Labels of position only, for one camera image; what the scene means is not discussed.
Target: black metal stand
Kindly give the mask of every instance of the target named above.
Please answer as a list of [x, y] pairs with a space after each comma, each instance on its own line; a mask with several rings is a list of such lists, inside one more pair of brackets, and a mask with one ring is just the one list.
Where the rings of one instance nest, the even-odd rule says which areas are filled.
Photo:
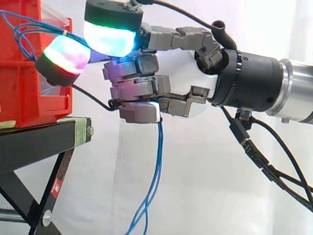
[[[89, 118], [67, 118], [56, 124], [2, 131], [0, 193], [16, 211], [0, 210], [0, 221], [27, 223], [31, 227], [29, 235], [61, 235], [52, 222], [53, 208], [74, 148], [89, 142], [92, 133]], [[38, 204], [14, 170], [58, 153], [59, 157]]]

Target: black cylindrical joint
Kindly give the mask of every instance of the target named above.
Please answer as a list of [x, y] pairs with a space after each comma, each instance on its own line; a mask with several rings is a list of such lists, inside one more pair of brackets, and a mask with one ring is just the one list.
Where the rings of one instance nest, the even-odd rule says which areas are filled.
[[228, 49], [224, 59], [228, 65], [219, 75], [210, 102], [258, 112], [272, 107], [282, 85], [280, 63], [273, 58]]
[[138, 32], [143, 11], [140, 8], [130, 10], [124, 3], [108, 0], [87, 0], [85, 21], [109, 28]]
[[52, 86], [70, 87], [80, 75], [65, 71], [49, 60], [44, 53], [37, 59], [35, 68]]

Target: red plastic bin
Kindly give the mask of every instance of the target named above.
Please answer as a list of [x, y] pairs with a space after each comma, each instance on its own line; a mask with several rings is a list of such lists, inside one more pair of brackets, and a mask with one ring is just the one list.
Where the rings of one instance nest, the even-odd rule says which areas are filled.
[[[42, 20], [40, 0], [0, 0], [0, 9]], [[11, 16], [7, 18], [15, 26], [25, 23]], [[63, 26], [72, 31], [70, 19], [68, 25]], [[58, 87], [53, 95], [42, 95], [41, 84], [45, 78], [36, 71], [35, 63], [21, 53], [12, 29], [2, 17], [0, 29], [0, 129], [54, 123], [71, 114], [72, 88]], [[38, 33], [28, 34], [27, 37], [37, 57], [54, 39], [51, 35]]]

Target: screw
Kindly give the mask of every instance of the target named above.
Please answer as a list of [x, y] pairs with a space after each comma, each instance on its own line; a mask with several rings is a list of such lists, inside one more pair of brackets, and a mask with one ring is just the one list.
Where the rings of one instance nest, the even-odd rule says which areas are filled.
[[48, 227], [51, 221], [52, 221], [52, 212], [50, 210], [47, 210], [43, 215], [43, 226]]
[[94, 128], [92, 126], [87, 127], [87, 135], [89, 137], [93, 136], [94, 134]]

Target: black cable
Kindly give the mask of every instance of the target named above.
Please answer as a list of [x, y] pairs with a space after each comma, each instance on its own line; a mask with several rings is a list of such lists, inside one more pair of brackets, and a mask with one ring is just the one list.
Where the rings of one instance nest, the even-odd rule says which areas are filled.
[[105, 108], [106, 110], [108, 110], [110, 112], [115, 111], [117, 109], [116, 104], [112, 100], [109, 101], [109, 107], [108, 107], [107, 105], [102, 103], [99, 99], [97, 99], [92, 94], [90, 94], [89, 92], [85, 91], [84, 89], [76, 86], [75, 84], [73, 84], [72, 87], [74, 89], [78, 90], [79, 92], [83, 93], [84, 95], [88, 96], [90, 99], [92, 99], [93, 101], [95, 101], [96, 103], [98, 103], [99, 105], [101, 105], [103, 108]]
[[232, 133], [234, 134], [238, 142], [241, 143], [241, 146], [244, 148], [245, 153], [248, 155], [248, 157], [257, 165], [258, 168], [261, 169], [261, 171], [270, 181], [276, 183], [278, 187], [286, 191], [297, 202], [299, 202], [305, 208], [313, 212], [313, 209], [309, 201], [303, 198], [295, 191], [293, 191], [280, 179], [280, 177], [285, 176], [285, 174], [280, 174], [281, 173], [280, 171], [276, 170], [272, 165], [269, 164], [267, 158], [258, 150], [258, 148], [250, 140], [250, 136], [248, 135], [247, 131], [245, 130], [241, 122], [236, 119], [232, 119], [231, 115], [224, 107], [222, 108], [222, 110], [227, 120], [230, 122], [230, 129]]
[[231, 38], [231, 36], [226, 32], [225, 28], [226, 25], [223, 21], [215, 21], [212, 24], [208, 24], [206, 22], [204, 22], [203, 20], [199, 19], [198, 17], [190, 14], [189, 12], [174, 6], [170, 3], [161, 1], [161, 0], [137, 0], [138, 3], [140, 4], [157, 4], [160, 6], [164, 6], [167, 7], [171, 10], [174, 10], [178, 13], [183, 14], [184, 16], [194, 20], [195, 22], [201, 24], [202, 26], [209, 28], [212, 30], [212, 34], [214, 36], [214, 38], [216, 39], [216, 41], [218, 41], [224, 48], [226, 49], [232, 49], [232, 50], [236, 50], [237, 49], [237, 45], [235, 43], [235, 41]]
[[274, 138], [278, 141], [280, 146], [282, 146], [283, 150], [285, 151], [285, 153], [289, 157], [289, 159], [290, 159], [290, 161], [291, 161], [295, 171], [297, 172], [297, 174], [298, 174], [298, 176], [300, 178], [300, 181], [302, 183], [302, 187], [304, 188], [304, 190], [305, 190], [305, 192], [307, 194], [307, 197], [309, 199], [311, 208], [313, 210], [313, 196], [311, 194], [310, 187], [309, 187], [309, 185], [307, 183], [307, 180], [305, 179], [305, 177], [304, 177], [304, 175], [302, 173], [302, 170], [300, 169], [300, 166], [299, 166], [298, 162], [294, 158], [293, 154], [290, 152], [290, 150], [288, 149], [288, 147], [286, 146], [284, 141], [280, 138], [280, 136], [269, 125], [267, 125], [266, 123], [264, 123], [264, 122], [262, 122], [260, 120], [255, 119], [253, 117], [251, 117], [251, 120], [252, 120], [252, 123], [258, 124], [258, 125], [264, 127], [266, 130], [268, 130], [274, 136]]
[[227, 111], [227, 109], [225, 107], [221, 107], [223, 113], [225, 114], [227, 120], [229, 121], [229, 123], [231, 123], [234, 119], [231, 117], [231, 115], [229, 114], [229, 112]]
[[164, 1], [160, 1], [160, 0], [155, 0], [155, 1], [153, 1], [153, 3], [157, 4], [157, 5], [160, 5], [160, 6], [165, 6], [165, 7], [169, 8], [169, 9], [171, 9], [171, 10], [174, 10], [174, 11], [176, 11], [178, 13], [181, 13], [184, 16], [194, 20], [195, 22], [201, 24], [202, 26], [204, 26], [206, 28], [209, 28], [209, 29], [212, 29], [212, 30], [217, 30], [217, 31], [225, 30], [225, 25], [222, 26], [222, 27], [210, 25], [210, 24], [204, 22], [203, 20], [197, 18], [196, 16], [190, 14], [189, 12], [187, 12], [187, 11], [177, 7], [177, 6], [174, 6], [174, 5], [170, 4], [170, 3], [167, 3], [167, 2], [164, 2]]
[[[295, 178], [293, 178], [293, 177], [291, 177], [291, 176], [289, 176], [289, 175], [287, 175], [287, 174], [285, 174], [279, 170], [275, 170], [275, 174], [278, 177], [284, 178], [285, 180], [288, 180], [288, 181], [294, 183], [295, 185], [298, 185], [298, 186], [303, 188], [301, 181], [299, 181], [299, 180], [297, 180], [297, 179], [295, 179]], [[313, 187], [309, 186], [309, 188], [310, 188], [310, 191], [313, 192]]]
[[270, 180], [277, 184], [278, 187], [280, 187], [282, 190], [286, 191], [293, 199], [295, 199], [297, 202], [299, 202], [302, 206], [307, 208], [309, 211], [313, 212], [313, 209], [309, 203], [308, 200], [303, 198], [301, 195], [293, 191], [290, 187], [288, 187], [275, 173], [276, 169], [273, 170], [272, 167], [270, 168], [269, 165], [264, 164], [263, 169], [267, 171], [267, 173], [270, 176]]

